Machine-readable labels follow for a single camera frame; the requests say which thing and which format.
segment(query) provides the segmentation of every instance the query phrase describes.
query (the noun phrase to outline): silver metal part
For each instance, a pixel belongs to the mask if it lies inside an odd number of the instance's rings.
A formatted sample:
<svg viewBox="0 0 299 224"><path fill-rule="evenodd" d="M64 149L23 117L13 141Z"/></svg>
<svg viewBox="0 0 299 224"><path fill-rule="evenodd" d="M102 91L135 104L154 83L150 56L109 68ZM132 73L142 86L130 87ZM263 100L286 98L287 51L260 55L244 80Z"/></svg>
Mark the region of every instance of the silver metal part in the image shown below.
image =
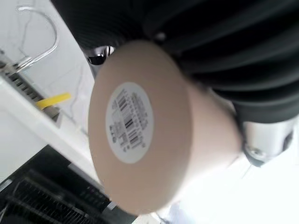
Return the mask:
<svg viewBox="0 0 299 224"><path fill-rule="evenodd" d="M91 58L102 57L103 62L114 52L114 48L111 46L101 46L94 49L81 49L86 56L87 62L95 78L102 66L102 63L92 63Z"/></svg>
<svg viewBox="0 0 299 224"><path fill-rule="evenodd" d="M281 154L286 137L292 133L297 118L278 123L244 122L245 150L256 160L267 162Z"/></svg>
<svg viewBox="0 0 299 224"><path fill-rule="evenodd" d="M24 99L28 100L34 106L37 101L44 99L42 94L31 84L22 72L15 72L13 62L9 60L4 54L0 54L0 77L7 81L15 90L17 90ZM57 121L59 116L59 108L48 106L43 109L43 112L53 121Z"/></svg>
<svg viewBox="0 0 299 224"><path fill-rule="evenodd" d="M41 60L42 58L46 57L47 55L51 54L58 46L58 42L59 42L59 38L58 38L58 33L55 27L54 22L43 12L37 10L34 7L29 7L29 6L21 6L17 8L18 11L22 12L22 11L31 11L31 12L35 12L40 14L41 16L43 16L48 22L49 24L52 26L53 31L54 31L54 43L52 45L52 47L50 47L48 50L46 50L45 52L41 53L40 55L32 58L30 56L26 56L25 58L23 58L22 60L20 60L17 64L14 65L14 68L16 70L16 72L19 72L25 68L30 67L31 65L33 65L34 63L38 62L39 60Z"/></svg>
<svg viewBox="0 0 299 224"><path fill-rule="evenodd" d="M12 194L6 196L8 201L3 214L17 216L25 223L49 223L49 224L95 224L98 219L90 216L75 203L70 203L61 197L63 192L46 189L38 182L25 177L17 183Z"/></svg>
<svg viewBox="0 0 299 224"><path fill-rule="evenodd" d="M155 35L155 39L156 39L157 41L165 41L165 39L166 39L166 34L163 33L163 32L157 33L157 34Z"/></svg>

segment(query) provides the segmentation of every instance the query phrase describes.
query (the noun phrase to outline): white surface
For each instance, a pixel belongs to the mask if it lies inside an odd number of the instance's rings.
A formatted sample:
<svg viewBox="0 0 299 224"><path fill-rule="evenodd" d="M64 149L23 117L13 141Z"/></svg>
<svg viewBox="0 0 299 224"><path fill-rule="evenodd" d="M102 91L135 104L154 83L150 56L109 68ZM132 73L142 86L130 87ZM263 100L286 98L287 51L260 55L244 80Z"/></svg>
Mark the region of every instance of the white surface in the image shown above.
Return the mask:
<svg viewBox="0 0 299 224"><path fill-rule="evenodd" d="M31 5L45 12L59 34L58 48L25 71L45 96L69 92L72 98L59 106L87 131L87 117L94 80L83 53L49 0L2 0L0 7L0 49L13 61L25 54L36 56L54 41L47 21L35 13L17 12L19 5Z"/></svg>
<svg viewBox="0 0 299 224"><path fill-rule="evenodd" d="M0 106L0 182L47 145Z"/></svg>
<svg viewBox="0 0 299 224"><path fill-rule="evenodd" d="M106 110L106 134L114 155L124 163L138 162L148 151L154 114L145 90L136 83L120 84Z"/></svg>
<svg viewBox="0 0 299 224"><path fill-rule="evenodd" d="M291 147L262 168L246 160L195 183L181 203L199 224L297 224L298 124Z"/></svg>
<svg viewBox="0 0 299 224"><path fill-rule="evenodd" d="M50 144L60 154L74 163L82 171L98 181L90 150L88 138L80 129L65 115L61 114L55 123L46 114L42 113L37 107L25 100L24 97L12 88L2 77L0 77L0 106L12 118L22 123L26 131L34 133L42 142ZM10 125L1 126L1 132L7 131ZM18 129L12 126L11 132L18 133ZM28 153L26 158L30 158L32 153ZM16 160L18 155L11 158L11 163Z"/></svg>
<svg viewBox="0 0 299 224"><path fill-rule="evenodd" d="M144 215L139 216L132 224L160 224L160 222L151 215Z"/></svg>
<svg viewBox="0 0 299 224"><path fill-rule="evenodd" d="M43 52L54 41L53 31L47 21L38 14L30 12L17 12L20 5L34 6L45 12L55 23L59 34L58 48L43 60L34 64L23 72L23 76L39 90L45 97L54 96L64 92L71 94L71 99L59 104L67 116L60 116L58 123L40 113L34 106L20 97L5 83L1 83L0 107L9 114L10 121L7 126L1 126L1 132L17 133L20 136L26 134L19 132L20 128L10 125L11 120L21 122L26 132L36 136L30 142L32 151L24 150L23 158L10 157L10 163L21 165L36 153L40 147L39 141L50 144L58 152L73 162L76 166L98 181L91 155L87 136L81 132L81 128L87 132L87 118L90 96L94 80L83 53L72 37L67 26L52 6L49 0L2 0L0 7L0 49L5 51L12 61L17 62L26 54L36 56Z"/></svg>

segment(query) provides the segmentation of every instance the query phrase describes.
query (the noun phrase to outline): barcode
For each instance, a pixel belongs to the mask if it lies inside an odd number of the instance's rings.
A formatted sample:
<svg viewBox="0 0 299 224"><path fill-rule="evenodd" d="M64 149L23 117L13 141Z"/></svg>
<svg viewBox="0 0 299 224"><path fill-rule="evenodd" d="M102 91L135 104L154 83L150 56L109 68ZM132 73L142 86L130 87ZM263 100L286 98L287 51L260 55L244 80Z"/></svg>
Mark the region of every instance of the barcode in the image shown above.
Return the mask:
<svg viewBox="0 0 299 224"><path fill-rule="evenodd" d="M118 107L121 111L123 122L125 124L125 128L128 134L128 140L132 146L132 148L135 148L137 145L141 143L140 138L138 136L137 129L135 128L134 122L133 122L133 114L130 110L129 103L125 97L125 92L122 91L118 99Z"/></svg>

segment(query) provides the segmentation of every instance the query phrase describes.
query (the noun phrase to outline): beige cylindrical object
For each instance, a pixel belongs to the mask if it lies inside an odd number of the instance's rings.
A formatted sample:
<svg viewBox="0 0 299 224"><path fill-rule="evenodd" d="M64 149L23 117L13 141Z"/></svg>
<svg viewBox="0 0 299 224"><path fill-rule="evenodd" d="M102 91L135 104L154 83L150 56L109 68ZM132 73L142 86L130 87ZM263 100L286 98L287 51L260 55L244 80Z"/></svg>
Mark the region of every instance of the beige cylindrical object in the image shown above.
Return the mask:
<svg viewBox="0 0 299 224"><path fill-rule="evenodd" d="M105 192L136 215L170 204L194 178L229 166L241 150L229 111L143 41L117 49L100 69L89 138Z"/></svg>

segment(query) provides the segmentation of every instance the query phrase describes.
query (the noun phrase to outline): white wall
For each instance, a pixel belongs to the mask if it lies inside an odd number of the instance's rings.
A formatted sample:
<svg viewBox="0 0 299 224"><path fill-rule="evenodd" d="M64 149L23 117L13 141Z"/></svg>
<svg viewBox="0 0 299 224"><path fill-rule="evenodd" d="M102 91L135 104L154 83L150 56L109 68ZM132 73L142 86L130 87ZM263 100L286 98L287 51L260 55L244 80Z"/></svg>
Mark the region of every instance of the white wall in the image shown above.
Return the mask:
<svg viewBox="0 0 299 224"><path fill-rule="evenodd" d="M94 84L83 53L49 0L2 0L0 7L0 49L13 61L25 54L36 56L49 48L54 34L48 22L38 14L17 12L16 7L30 5L45 12L59 34L58 48L34 64L25 73L45 96L69 92L72 98L59 106L87 131L89 100Z"/></svg>
<svg viewBox="0 0 299 224"><path fill-rule="evenodd" d="M0 106L0 182L47 144Z"/></svg>
<svg viewBox="0 0 299 224"><path fill-rule="evenodd" d="M139 216L132 224L160 224L151 215Z"/></svg>

